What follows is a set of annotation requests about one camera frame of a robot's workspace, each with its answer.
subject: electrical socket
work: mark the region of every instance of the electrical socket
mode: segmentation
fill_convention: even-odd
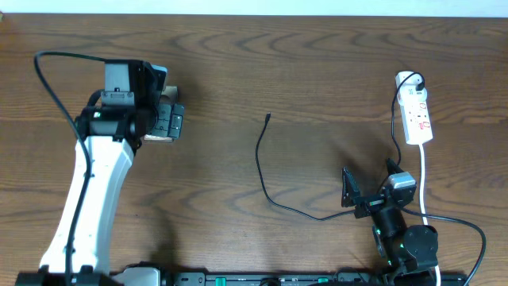
[[[410,74],[411,71],[401,71],[395,76],[395,85],[398,85]],[[430,126],[429,109],[427,108],[427,90],[416,90],[416,86],[423,79],[420,75],[411,76],[399,89],[397,94],[398,104],[402,114],[402,124],[406,143],[419,145],[433,138]]]

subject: black cable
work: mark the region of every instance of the black cable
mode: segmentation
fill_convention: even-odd
[[[443,220],[443,221],[446,221],[446,222],[456,222],[456,223],[460,223],[460,224],[463,224],[465,226],[469,226],[471,227],[472,229],[478,231],[479,235],[482,237],[482,249],[480,250],[479,252],[479,256],[478,256],[478,259],[476,260],[476,263],[475,263],[475,266],[473,267],[473,269],[471,270],[471,272],[469,273],[468,275],[468,278],[466,279],[466,281],[464,282],[464,286],[467,286],[469,282],[471,282],[471,279],[473,278],[473,276],[476,274],[476,271],[478,270],[480,264],[482,263],[482,260],[483,260],[483,256],[485,256],[485,250],[487,249],[487,237],[485,236],[485,233],[483,232],[483,230],[481,228],[479,228],[476,224],[474,223],[471,223],[471,222],[467,222],[467,221],[464,221],[462,219],[458,219],[458,218],[450,218],[450,217],[445,217],[445,216],[441,216],[441,215],[434,215],[434,214],[422,214],[422,213],[419,213],[419,212],[416,212],[416,211],[411,211],[411,210],[408,210],[406,209],[405,207],[402,207],[400,206],[397,202],[395,202],[392,198],[391,198],[391,202],[395,205],[395,207],[397,207],[399,210],[409,214],[409,215],[416,215],[416,216],[419,216],[419,217],[426,217],[426,218],[434,218],[434,219],[440,219],[440,220]]]
[[[395,132],[394,132],[394,120],[395,120],[395,114],[394,114],[394,108],[395,108],[395,100],[397,100],[397,94],[400,91],[400,87],[413,75],[419,75],[421,76],[421,83],[417,85],[416,90],[420,91],[425,86],[425,78],[423,75],[419,72],[413,72],[410,75],[408,75],[397,87],[397,90],[395,91],[394,100],[391,102],[391,139],[393,139],[395,147],[397,148],[397,154],[398,154],[398,161],[397,165],[400,165],[400,161],[402,160],[402,155],[400,153],[400,147],[398,146],[397,140],[395,139]]]
[[[62,114],[67,119],[67,122],[71,126],[72,131],[74,132],[74,135],[78,139],[79,144],[81,145],[81,149],[83,150],[83,155],[85,156],[85,161],[87,163],[87,170],[84,174],[84,180],[83,180],[83,186],[81,187],[81,192],[79,193],[78,202],[76,203],[76,208],[74,212],[74,216],[72,217],[71,226],[69,228],[69,236],[67,238],[67,245],[65,248],[65,284],[67,286],[71,285],[71,271],[72,271],[72,253],[74,252],[73,242],[74,242],[74,234],[76,230],[76,225],[78,223],[79,218],[79,212],[81,211],[81,207],[83,205],[83,200],[85,199],[85,194],[87,193],[88,188],[88,181],[90,180],[90,174],[91,174],[91,162],[90,157],[88,155],[87,147],[85,146],[85,143],[83,142],[83,139],[79,136],[78,130],[76,129],[76,126],[74,125],[74,121],[71,118],[71,115],[67,112],[65,109],[65,106],[63,103],[58,99],[55,92],[51,87],[49,86],[48,81],[44,78],[42,75],[42,71],[39,67],[39,59],[42,56],[69,56],[74,58],[80,58],[84,60],[97,60],[97,61],[106,61],[106,59],[99,58],[96,56],[85,56],[80,54],[75,54],[71,52],[38,52],[33,57],[33,64],[35,66],[35,72],[37,73],[37,76],[39,76],[40,81],[44,85],[44,88],[46,88],[46,91],[48,91],[49,95],[55,102],[56,106],[62,111]]]
[[[267,189],[266,187],[264,186],[264,181],[263,181],[263,174],[261,173],[261,167],[260,167],[260,159],[258,157],[258,151],[260,149],[260,143],[261,143],[261,139],[263,139],[263,135],[264,135],[264,131],[267,129],[267,126],[268,126],[268,122],[270,121],[270,116],[271,114],[270,113],[267,113],[267,117],[264,119],[264,127],[263,127],[263,131],[261,131],[261,135],[260,135],[260,139],[258,139],[257,141],[257,144],[256,144],[256,164],[257,164],[257,170],[258,172],[260,173],[260,180],[261,180],[261,187],[263,187],[263,192],[264,192],[264,195],[267,197],[267,200],[268,202],[270,202],[271,204],[273,204],[274,206],[276,207],[280,207],[280,208],[283,208],[284,210],[287,210],[287,211],[294,211],[295,213],[297,214],[300,214],[300,215],[303,215],[304,217],[307,217],[307,218],[310,218],[310,219],[313,219],[315,221],[325,221],[325,220],[329,220],[329,219],[332,219],[332,218],[336,218],[336,217],[340,217],[342,215],[350,215],[350,214],[353,214],[355,211],[352,210],[352,211],[343,211],[343,212],[340,212],[340,213],[337,213],[337,214],[332,214],[332,215],[329,215],[327,217],[324,217],[324,218],[316,218],[310,214],[306,214],[304,213],[303,211],[299,211],[299,210],[296,210],[292,207],[286,207],[286,206],[283,206],[281,204],[278,204],[276,202],[274,202],[270,196],[268,195],[267,193]]]

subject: power strip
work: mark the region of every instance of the power strip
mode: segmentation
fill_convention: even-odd
[[[395,76],[395,85],[410,76],[413,72],[401,71]],[[416,86],[423,79],[420,75],[412,75],[400,87],[397,100],[402,113],[402,124],[404,125],[404,135],[406,143],[410,145],[420,145],[433,138],[432,128],[430,127],[429,110],[427,108],[427,90],[423,88],[417,91]]]

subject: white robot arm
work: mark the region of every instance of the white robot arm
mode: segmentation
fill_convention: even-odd
[[[74,176],[60,224],[40,261],[39,271],[21,273],[16,285],[126,284],[128,273],[116,280],[109,277],[111,229],[121,186],[141,147],[142,137],[146,141],[179,138],[184,107],[176,103],[178,90],[165,86],[166,68],[145,61],[39,52],[35,57],[36,72],[69,122],[72,119],[40,71],[38,58],[44,55],[104,62],[105,89],[93,93],[82,113],[72,122],[79,139],[75,147]],[[101,106],[96,106],[99,99]],[[153,270],[147,271],[148,276],[157,274]]]
[[[85,145],[92,162],[92,176],[76,226],[72,272],[78,273],[87,265],[94,272],[109,274],[111,229],[120,189],[127,171],[133,165],[134,153],[126,140],[113,141],[112,137],[107,136],[90,136],[85,140]],[[47,266],[52,273],[65,272],[69,228],[87,168],[81,145],[76,144],[75,150],[71,190],[55,237],[40,261],[40,268]]]

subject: wire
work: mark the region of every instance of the wire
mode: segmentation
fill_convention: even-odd
[[[421,163],[421,175],[420,175],[420,211],[422,214],[426,214],[425,212],[425,153],[423,151],[423,144],[419,144],[420,147],[420,163]],[[428,226],[429,222],[427,222],[426,217],[421,217],[423,224]]]
[[[419,216],[419,217],[422,217],[422,218],[425,217],[425,218],[440,219],[440,220],[443,220],[443,221],[446,221],[446,222],[456,222],[456,223],[459,223],[459,224],[463,224],[465,226],[469,226],[472,229],[478,231],[480,237],[482,238],[482,249],[479,252],[479,256],[478,256],[478,259],[476,260],[475,266],[473,267],[473,269],[471,270],[471,272],[468,275],[468,278],[464,282],[464,286],[467,286],[468,283],[471,282],[471,279],[473,278],[473,276],[476,274],[476,271],[478,270],[479,266],[482,264],[483,257],[485,256],[485,250],[487,249],[487,237],[485,236],[485,233],[483,232],[483,230],[481,228],[479,228],[476,224],[471,223],[471,222],[467,222],[467,221],[462,220],[462,219],[450,218],[450,217],[445,217],[445,216],[441,216],[441,215],[434,215],[434,214],[422,214],[422,213],[419,213],[419,212],[416,212],[416,211],[408,210],[408,209],[400,206],[391,197],[390,197],[390,200],[399,210],[401,210],[401,211],[403,211],[403,212],[405,212],[405,213],[407,213],[409,215],[416,215],[416,216]]]
[[[324,218],[316,218],[316,217],[314,217],[314,216],[312,216],[310,214],[304,213],[303,211],[299,211],[299,210],[296,210],[296,209],[294,209],[292,207],[286,207],[286,206],[283,206],[281,204],[278,204],[278,203],[274,202],[270,198],[270,196],[267,193],[267,189],[264,186],[263,174],[261,173],[261,167],[260,167],[260,159],[258,157],[258,151],[260,149],[261,139],[263,139],[264,131],[267,129],[268,122],[270,121],[270,116],[271,116],[271,114],[268,112],[266,118],[264,119],[263,131],[261,131],[260,139],[258,139],[257,144],[256,144],[256,165],[257,165],[257,170],[260,173],[261,187],[263,187],[263,192],[264,192],[264,195],[267,197],[268,202],[270,202],[271,204],[273,204],[276,207],[283,208],[284,210],[287,210],[287,211],[294,211],[295,213],[303,215],[306,218],[310,218],[310,219],[313,219],[315,221],[320,221],[320,222],[325,221],[325,220],[329,220],[329,219],[332,219],[332,218],[337,218],[337,217],[340,217],[342,215],[353,214],[355,211],[351,210],[351,211],[343,211],[343,212],[340,212],[340,213],[337,213],[337,214],[332,214],[332,215],[329,215],[329,216],[324,217]]]
[[[422,214],[426,214],[425,211],[425,152],[423,150],[423,144],[418,144],[420,147],[420,163],[421,163],[421,175],[420,175],[420,211]],[[429,222],[426,217],[421,217],[423,224],[428,226]],[[441,271],[439,265],[434,267],[436,271],[436,286],[441,286]]]
[[[39,59],[42,56],[69,56],[74,58],[80,58],[84,60],[97,60],[97,61],[106,61],[106,59],[99,58],[96,56],[86,56],[86,55],[80,55],[75,54],[71,52],[38,52],[33,57],[33,65],[35,66],[35,72],[37,73],[37,76],[39,76],[40,81],[44,85],[44,88],[46,88],[46,91],[48,91],[49,95],[55,102],[56,106],[62,111],[62,114],[67,119],[67,122],[71,126],[72,131],[74,132],[74,135],[78,139],[79,144],[81,145],[81,149],[83,150],[83,155],[85,156],[85,161],[87,163],[87,170],[85,171],[85,176],[83,180],[83,186],[81,187],[81,192],[79,193],[78,202],[76,203],[76,208],[74,212],[74,216],[72,217],[71,226],[69,228],[69,235],[67,238],[67,245],[65,247],[65,284],[67,286],[71,285],[71,271],[72,271],[72,253],[74,252],[73,242],[74,242],[74,234],[76,230],[76,225],[78,223],[79,218],[79,212],[81,211],[81,206],[83,205],[83,200],[85,199],[85,194],[87,193],[88,188],[88,182],[90,180],[90,174],[91,174],[91,162],[90,157],[88,155],[87,147],[85,146],[85,143],[83,142],[83,139],[79,136],[78,130],[76,129],[76,126],[74,125],[74,121],[71,118],[71,115],[67,112],[67,109],[65,109],[65,106],[63,103],[58,99],[58,96],[56,96],[55,92],[51,87],[49,86],[48,81],[44,78],[42,75],[42,71],[39,67]]]
[[[400,153],[400,147],[398,146],[397,140],[395,139],[395,132],[394,132],[394,120],[395,120],[395,100],[397,100],[398,92],[400,91],[400,87],[413,75],[419,75],[421,76],[421,83],[418,84],[418,86],[425,86],[425,78],[423,75],[419,72],[413,72],[410,75],[408,75],[397,87],[397,90],[395,90],[394,100],[391,102],[391,139],[394,141],[395,147],[397,148],[397,154],[398,154],[398,161],[397,165],[400,165],[400,161],[402,160],[402,154]]]

